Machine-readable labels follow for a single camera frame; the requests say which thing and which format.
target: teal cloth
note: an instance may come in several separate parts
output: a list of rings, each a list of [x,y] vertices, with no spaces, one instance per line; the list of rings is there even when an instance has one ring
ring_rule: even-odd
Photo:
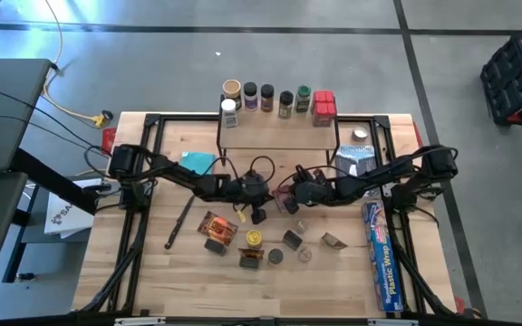
[[[194,170],[198,174],[202,175],[205,170],[213,164],[215,160],[215,154],[210,153],[199,153],[199,152],[182,152],[180,157],[180,165],[184,168]],[[207,174],[212,174],[213,168],[207,171]]]

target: white bottle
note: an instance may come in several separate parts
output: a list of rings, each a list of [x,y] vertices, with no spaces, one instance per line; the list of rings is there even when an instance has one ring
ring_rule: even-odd
[[[221,102],[221,110],[223,111],[223,126],[225,128],[233,128],[238,124],[237,121],[237,104],[231,99]]]

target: wooden board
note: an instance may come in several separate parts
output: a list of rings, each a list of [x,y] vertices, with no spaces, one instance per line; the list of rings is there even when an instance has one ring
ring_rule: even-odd
[[[115,145],[140,143],[145,113],[122,113]],[[411,116],[390,117],[396,154],[412,153],[418,144]],[[348,123],[340,125],[342,144],[353,143],[350,135],[354,127]],[[161,152],[172,160],[179,160],[182,151],[217,153],[216,135],[216,122],[167,122]],[[153,140],[154,135],[151,135],[150,147]],[[310,167],[325,163],[324,152],[315,150],[230,149],[227,154],[238,173],[244,173],[251,159],[258,155],[272,158],[276,172],[269,182],[271,187],[293,173],[296,164]],[[255,169],[264,176],[271,172],[270,165],[263,160],[256,163]],[[217,164],[215,173],[224,172],[230,173]],[[267,203],[264,206],[267,220],[254,227],[250,219],[241,224],[231,205],[195,199],[175,244],[167,251],[164,244],[190,196],[186,188],[163,179],[155,188],[134,305],[136,312],[150,309],[152,315],[202,317],[384,316],[378,311],[374,296],[361,217],[362,200],[336,208],[302,207],[294,216],[281,214],[274,203]],[[105,199],[101,206],[116,200]],[[421,203],[420,206],[432,211],[428,203]],[[206,237],[196,231],[208,210],[239,225],[237,236],[224,257],[207,251],[203,247]],[[294,227],[298,218],[303,218],[308,224],[307,232],[302,235],[302,246],[313,252],[309,263],[300,262],[297,253],[281,244],[283,234]],[[111,274],[123,219],[123,212],[116,208],[104,210],[96,216],[73,300],[74,309],[88,303]],[[261,231],[266,253],[272,248],[282,249],[285,259],[281,264],[272,266],[265,258],[256,272],[238,266],[237,249],[247,247],[245,233],[253,228]],[[436,224],[423,214],[411,214],[411,231],[421,274],[444,304],[454,310],[449,274]],[[319,240],[324,232],[337,236],[349,247],[335,251],[320,245]],[[123,280],[120,304],[125,297],[128,273]],[[409,304],[414,307],[410,279],[406,277],[405,281]]]

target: red container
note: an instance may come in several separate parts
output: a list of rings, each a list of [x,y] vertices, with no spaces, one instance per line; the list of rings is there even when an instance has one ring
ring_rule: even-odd
[[[336,114],[334,93],[332,91],[315,91],[312,104],[314,127],[331,126]]]

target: black desk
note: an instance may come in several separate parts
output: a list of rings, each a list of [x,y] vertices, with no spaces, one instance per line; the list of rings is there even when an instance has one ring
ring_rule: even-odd
[[[0,91],[34,106],[52,63],[45,59],[0,59]],[[0,94],[0,115],[28,121],[34,109]],[[84,194],[71,180],[19,148],[27,124],[0,117],[0,249],[10,223],[22,227],[5,272],[4,282],[13,282],[25,249],[24,230],[29,224],[33,202],[27,212],[16,209],[26,179],[32,180],[83,211],[94,214],[95,197]],[[10,179],[10,176],[22,176]]]

